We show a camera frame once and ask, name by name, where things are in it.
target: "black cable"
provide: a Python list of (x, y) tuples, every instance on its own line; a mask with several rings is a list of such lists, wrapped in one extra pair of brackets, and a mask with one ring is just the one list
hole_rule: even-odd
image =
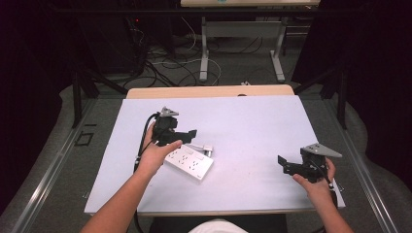
[(143, 80), (143, 79), (152, 79), (153, 81), (148, 85), (148, 86), (146, 86), (146, 87), (151, 87), (151, 86), (153, 86), (154, 84), (155, 84), (155, 82), (156, 82), (156, 79), (155, 79), (155, 77), (148, 77), (148, 76), (142, 76), (142, 77), (139, 77), (139, 78), (135, 78), (135, 79), (133, 79), (133, 80), (128, 80), (128, 81), (126, 81), (126, 82), (124, 82), (124, 84), (122, 85), (124, 88), (126, 88), (126, 86), (129, 84), (129, 83), (131, 83), (131, 82), (133, 82), (133, 81), (136, 81), (136, 80)]
[[(194, 72), (193, 74), (197, 74), (197, 73), (200, 74), (201, 72), (206, 72), (208, 75), (213, 75), (216, 79), (218, 79), (218, 75), (216, 75), (215, 73), (210, 72), (210, 71), (196, 71), (196, 72)], [(186, 80), (187, 78), (189, 78), (189, 77), (192, 77), (192, 75), (186, 75), (186, 76), (184, 76), (184, 77), (178, 82), (178, 85), (182, 85), (182, 82), (183, 82), (184, 80)], [(184, 86), (204, 86), (204, 84), (198, 83), (197, 78), (194, 78), (194, 84), (187, 83), (187, 84), (185, 84)]]
[(258, 50), (260, 50), (262, 44), (263, 44), (263, 38), (260, 38), (260, 44), (258, 45), (258, 47), (255, 50), (252, 51), (245, 51), (247, 50), (252, 44), (255, 43), (255, 41), (258, 40), (258, 37), (256, 37), (248, 46), (246, 46), (244, 49), (240, 50), (240, 51), (217, 51), (217, 50), (210, 50), (210, 53), (214, 53), (214, 54), (248, 54), (248, 53), (254, 53)]
[(133, 217), (134, 217), (134, 225), (136, 226), (137, 231), (140, 233), (144, 233), (142, 227), (140, 227), (140, 224), (139, 224), (139, 217), (137, 217), (137, 210), (134, 212)]
[[(155, 67), (153, 66), (153, 64), (150, 63), (149, 61), (146, 61), (146, 68), (152, 70), (152, 72), (154, 73), (154, 77), (148, 77), (148, 76), (146, 76), (146, 77), (139, 77), (139, 78), (136, 78), (135, 80), (138, 80), (138, 79), (154, 79), (154, 81), (153, 81), (151, 84), (149, 84), (149, 86), (147, 86), (147, 87), (153, 86), (153, 85), (155, 84), (155, 82), (157, 82), (157, 81), (163, 83), (165, 86), (174, 85), (170, 80), (168, 80), (168, 79), (165, 78), (162, 74), (160, 74), (160, 73), (155, 69)], [(132, 82), (132, 81), (134, 81), (134, 80), (129, 80), (129, 81), (127, 81), (126, 83), (124, 83), (123, 85), (127, 85), (128, 83), (130, 83), (130, 82)]]
[(170, 86), (178, 86), (177, 84), (173, 83), (171, 80), (169, 80), (166, 76), (164, 76), (163, 74), (161, 74), (151, 62), (147, 62), (148, 66), (150, 67), (150, 69), (152, 69), (153, 72), (155, 72), (156, 74), (159, 75), (159, 77), (164, 80), (166, 83), (168, 83)]
[(183, 68), (183, 69), (187, 70), (187, 71), (189, 72), (189, 75), (190, 75), (190, 76), (193, 76), (193, 78), (196, 80), (196, 77), (194, 76), (194, 73), (193, 73), (191, 70), (189, 70), (188, 68), (186, 68), (187, 63), (186, 63), (186, 64), (181, 64), (179, 61), (177, 61), (177, 60), (175, 60), (175, 59), (172, 59), (172, 58), (167, 58), (167, 59), (173, 61), (176, 65), (178, 65), (178, 67), (176, 67), (176, 68), (168, 68), (168, 67), (165, 67), (164, 65), (163, 65), (163, 67), (168, 68), (168, 69)]
[(148, 126), (149, 126), (149, 122), (152, 120), (152, 118), (157, 118), (159, 116), (159, 113), (156, 114), (152, 114), (151, 116), (149, 116), (148, 120), (146, 121), (145, 127), (143, 129), (143, 134), (142, 134), (142, 141), (140, 142), (140, 147), (139, 147), (139, 151), (137, 153), (136, 156), (136, 161), (134, 162), (134, 169), (133, 169), (133, 173), (136, 172), (137, 167), (139, 167), (139, 162), (140, 159), (142, 157), (143, 152), (146, 150), (146, 148), (149, 146), (149, 144), (152, 142), (150, 141), (145, 148), (142, 150), (143, 144), (145, 143), (145, 138), (146, 138), (146, 131), (148, 131)]
[(185, 45), (187, 45), (187, 44), (189, 44), (189, 41), (186, 42), (185, 44), (181, 44), (181, 45), (176, 46), (176, 48), (185, 48), (187, 50), (192, 50), (192, 51), (194, 51), (194, 53), (192, 55), (186, 56), (185, 54), (182, 54), (182, 53), (176, 53), (176, 54), (183, 55), (186, 58), (186, 60), (188, 60), (188, 59), (197, 57), (201, 53), (201, 49), (200, 49), (201, 46), (198, 42), (196, 42), (194, 44), (194, 46), (189, 47), (189, 49), (188, 49), (188, 47), (185, 47)]
[(322, 226), (319, 229), (316, 229), (316, 230), (312, 231), (311, 233), (320, 233), (320, 232), (326, 233), (326, 230), (325, 230), (324, 226)]
[(314, 165), (319, 172), (321, 173), (321, 175), (326, 179), (327, 184), (331, 184), (331, 181), (329, 179), (329, 177), (327, 176), (327, 174), (324, 173), (324, 171), (318, 166), (318, 164), (316, 164), (314, 161), (312, 161), (311, 159), (309, 159), (309, 161), (312, 163), (312, 165)]

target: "gray carpet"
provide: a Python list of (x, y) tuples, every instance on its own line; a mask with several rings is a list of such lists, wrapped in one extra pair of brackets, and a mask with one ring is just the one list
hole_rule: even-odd
[[(252, 39), (223, 39), (218, 40), (219, 50), (239, 51), (251, 43)], [(287, 55), (281, 57), (284, 73), (289, 79), (296, 58), (299, 55), (300, 46), (303, 40), (301, 38), (288, 40)], [(220, 68), (209, 64), (211, 72), (218, 74), (220, 69), (220, 85), (240, 84), (248, 81), (251, 84), (276, 84), (274, 71), (269, 59), (268, 50), (273, 45), (273, 41), (265, 40), (258, 52), (243, 54), (220, 54), (211, 52), (210, 58), (216, 60)], [(191, 71), (198, 70), (199, 63), (189, 63), (186, 69)], [(189, 75), (186, 69), (169, 69), (156, 65), (159, 71), (165, 74), (175, 82), (184, 84), (194, 84), (194, 79), (186, 78)], [(141, 79), (130, 82), (127, 88), (146, 86), (152, 80)], [(211, 85), (215, 82), (213, 75), (204, 83)], [(120, 108), (121, 98), (113, 90), (104, 85), (99, 85), (102, 91), (97, 100), (84, 102), (87, 115), (75, 134), (75, 142), (67, 149), (67, 159), (62, 161), (61, 170), (57, 171), (56, 180), (52, 181), (52, 189), (47, 193), (41, 208), (34, 213), (32, 221), (28, 224), (29, 232), (77, 232), (89, 219), (89, 216), (83, 213), (86, 198), (85, 193), (91, 190), (96, 177), (104, 149), (110, 138), (111, 130), (114, 126), (118, 110)], [(302, 103), (307, 111), (314, 131), (320, 143), (330, 148), (340, 151), (342, 154), (348, 154), (349, 150), (344, 143), (342, 135), (335, 124), (334, 117), (330, 114), (330, 105), (335, 104), (335, 99), (321, 100), (317, 95), (318, 86), (313, 86), (301, 95)], [(72, 95), (71, 87), (62, 91), (63, 108), (59, 116), (57, 125), (51, 133), (50, 139), (45, 145), (44, 150), (39, 155), (38, 161), (30, 172), (29, 177), (21, 187), (20, 191), (12, 201), (6, 212), (0, 217), (0, 231), (12, 232), (18, 218), (29, 203), (33, 192), (42, 181), (45, 173), (53, 164), (54, 160), (61, 155), (62, 148), (67, 145), (66, 139), (73, 133), (71, 124), (73, 120)], [(412, 209), (411, 192), (404, 184), (391, 173), (368, 162), (364, 157), (364, 149), (367, 142), (367, 134), (364, 125), (359, 119), (356, 111), (350, 106), (346, 112), (348, 134), (358, 150), (360, 156), (368, 165), (370, 176), (379, 190), (383, 201), (388, 208), (397, 230), (399, 232), (412, 232), (412, 224), (408, 219), (412, 219), (410, 210)], [(92, 138), (88, 146), (86, 144), (88, 137), (92, 133)], [(356, 232), (382, 232), (381, 225), (370, 205), (370, 200), (365, 194), (364, 187), (354, 171), (353, 163), (349, 156), (344, 158), (333, 159), (337, 166), (337, 181), (345, 188), (342, 192), (347, 207), (340, 210), (349, 224)], [(148, 227), (152, 219), (149, 217), (141, 218), (141, 224), (148, 232)], [(311, 232), (311, 230), (320, 227), (322, 224), (316, 213), (287, 214), (289, 232)], [(130, 232), (136, 232), (133, 226)]]

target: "electrical outlet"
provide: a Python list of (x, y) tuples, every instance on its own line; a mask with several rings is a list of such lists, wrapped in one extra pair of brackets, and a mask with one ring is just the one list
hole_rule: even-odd
[(165, 160), (199, 181), (203, 180), (213, 164), (212, 158), (185, 145), (167, 154)]

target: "cable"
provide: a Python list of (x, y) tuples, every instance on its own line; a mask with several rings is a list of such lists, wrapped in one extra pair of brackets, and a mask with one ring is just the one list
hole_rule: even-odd
[(320, 227), (319, 229), (316, 229), (316, 230), (312, 231), (311, 233), (320, 233), (320, 232), (326, 233), (326, 230), (325, 230), (324, 226)]
[(215, 53), (215, 54), (254, 53), (254, 52), (260, 50), (260, 48), (261, 48), (261, 46), (262, 46), (262, 44), (263, 44), (263, 38), (260, 38), (260, 44), (258, 45), (257, 49), (252, 50), (252, 51), (247, 51), (247, 52), (245, 52), (245, 50), (247, 50), (247, 49), (248, 49), (252, 44), (254, 44), (255, 41), (257, 41), (257, 40), (258, 40), (258, 37), (256, 37), (254, 40), (252, 40), (252, 42), (251, 42), (248, 46), (246, 46), (244, 49), (242, 49), (242, 50), (240, 50), (240, 51), (217, 51), (219, 48), (217, 48), (217, 50), (210, 50), (209, 47), (208, 47), (208, 50), (209, 50), (211, 53)]
[(153, 115), (149, 116), (148, 120), (146, 121), (145, 127), (144, 127), (144, 129), (143, 129), (142, 141), (140, 142), (139, 151), (137, 152), (136, 161), (134, 162), (133, 173), (136, 172), (137, 168), (139, 167), (139, 162), (140, 162), (140, 159), (142, 158), (143, 152), (146, 150), (146, 148), (147, 148), (147, 147), (151, 144), (151, 142), (152, 142), (152, 141), (150, 141), (150, 142), (145, 146), (145, 148), (142, 149), (143, 144), (145, 143), (146, 131), (148, 131), (149, 122), (152, 120), (152, 118), (157, 118), (159, 115), (160, 115), (160, 113), (153, 114)]
[(147, 61), (147, 65), (149, 66), (150, 69), (152, 69), (153, 72), (159, 75), (161, 79), (163, 79), (166, 83), (168, 83), (170, 86), (178, 86), (177, 84), (173, 83), (171, 80), (169, 80), (166, 76), (161, 74), (155, 67), (154, 65), (150, 62)]
[(325, 180), (327, 181), (327, 184), (329, 184), (329, 186), (331, 185), (331, 181), (329, 179), (329, 177), (327, 176), (327, 174), (324, 173), (324, 171), (318, 166), (318, 164), (316, 164), (314, 161), (312, 161), (312, 159), (309, 159), (309, 161), (312, 163), (312, 165), (314, 165), (319, 172), (321, 173), (321, 175), (325, 178)]
[(189, 23), (182, 17), (182, 20), (185, 22), (185, 24), (188, 26), (188, 28), (191, 31), (191, 35), (193, 36), (193, 45), (188, 48), (188, 50), (191, 50), (195, 45), (196, 45), (196, 33), (194, 33), (193, 28), (191, 28), (191, 26), (189, 25)]
[[(219, 78), (221, 77), (221, 75), (222, 75), (222, 68), (221, 68), (221, 66), (216, 62), (216, 61), (214, 61), (214, 60), (212, 60), (212, 59), (207, 59), (208, 61), (212, 61), (213, 63), (215, 63), (215, 65), (218, 67), (218, 69), (219, 69), (219, 74), (217, 75), (217, 77), (216, 77), (216, 80), (212, 83), (212, 85), (215, 85), (215, 83), (219, 83)], [(194, 60), (191, 60), (191, 61), (184, 61), (184, 62), (179, 62), (178, 64), (189, 64), (189, 63), (192, 63), (192, 62), (196, 62), (196, 61), (202, 61), (202, 59), (194, 59)], [(176, 64), (176, 63), (172, 63), (172, 62), (156, 62), (156, 63), (152, 63), (153, 65), (159, 65), (159, 64)]]
[(126, 86), (127, 86), (129, 83), (131, 83), (131, 82), (133, 82), (133, 81), (136, 81), (136, 80), (143, 80), (143, 79), (152, 79), (152, 80), (153, 80), (152, 83), (150, 83), (150, 84), (149, 84), (148, 86), (146, 86), (146, 87), (151, 87), (151, 86), (153, 86), (153, 85), (155, 84), (155, 82), (157, 81), (156, 77), (141, 76), (141, 77), (139, 77), (139, 78), (135, 78), (135, 79), (132, 79), (132, 80), (129, 80), (129, 81), (125, 82), (122, 86), (123, 86), (124, 88), (126, 88)]
[[(215, 76), (216, 78), (218, 77), (215, 73), (213, 73), (213, 72), (209, 72), (209, 71), (196, 71), (196, 72), (194, 72), (194, 74), (196, 74), (196, 73), (201, 73), (201, 72), (206, 72), (208, 75), (210, 74), (210, 75), (213, 75), (213, 76)], [(185, 76), (184, 78), (182, 78), (180, 81), (179, 81), (179, 83), (178, 83), (178, 85), (182, 85), (182, 82), (185, 80), (185, 79), (187, 79), (189, 77), (189, 75), (187, 75), (187, 76)], [(204, 84), (199, 84), (198, 82), (197, 82), (197, 79), (195, 79), (194, 80), (194, 84), (190, 84), (190, 83), (188, 83), (188, 84), (185, 84), (184, 86), (205, 86)]]
[(137, 210), (136, 212), (134, 212), (133, 217), (134, 217), (134, 225), (136, 226), (137, 231), (140, 233), (144, 233), (142, 227), (140, 227), (140, 224), (139, 224), (139, 217), (137, 216)]
[(186, 66), (185, 66), (186, 64), (188, 64), (187, 62), (178, 62), (175, 59), (171, 59), (171, 58), (168, 58), (168, 59), (174, 61), (175, 62), (174, 64), (179, 65), (179, 67), (173, 68), (173, 69), (183, 68), (183, 69), (187, 70), (189, 72), (189, 75), (192, 76), (194, 78), (195, 82), (197, 83), (197, 80), (196, 80), (196, 77), (194, 76), (194, 73), (192, 71), (190, 71), (188, 68), (186, 68)]

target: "hand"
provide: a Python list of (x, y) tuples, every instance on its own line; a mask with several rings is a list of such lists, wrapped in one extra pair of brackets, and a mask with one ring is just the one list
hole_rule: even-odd
[[(328, 168), (327, 176), (329, 180), (333, 182), (333, 177), (336, 168), (333, 165), (332, 161), (330, 161), (330, 159), (328, 158), (326, 159), (326, 165)], [(315, 206), (317, 210), (321, 208), (324, 204), (333, 204), (326, 179), (322, 179), (317, 183), (310, 183), (298, 174), (294, 174), (292, 177), (296, 182), (302, 185), (303, 188), (305, 188), (306, 192), (308, 193), (309, 199), (311, 200), (312, 204)]]
[(171, 151), (179, 148), (182, 145), (182, 141), (178, 140), (174, 143), (159, 147), (152, 142), (153, 129), (155, 124), (152, 123), (146, 132), (145, 141), (143, 143), (142, 158), (139, 163), (139, 167), (136, 172), (139, 174), (154, 176), (160, 166), (163, 164), (164, 158)]

